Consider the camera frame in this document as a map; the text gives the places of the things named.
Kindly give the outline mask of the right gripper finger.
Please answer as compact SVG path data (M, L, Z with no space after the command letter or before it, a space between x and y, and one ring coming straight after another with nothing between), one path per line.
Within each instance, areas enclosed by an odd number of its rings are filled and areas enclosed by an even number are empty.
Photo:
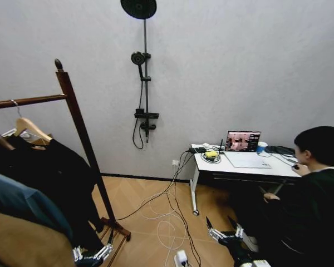
M242 239L243 238L243 233L244 233L244 229L242 228L241 225L239 225L235 220L233 220L230 216L228 216L228 219L232 225L232 227L234 228L235 230L235 237L236 238L239 238L239 239Z
M209 218L206 216L206 223L207 223L207 228L208 228L208 233L209 235L215 240L215 241L219 241L220 239L223 238L223 235L220 231L216 230L215 228L213 228Z

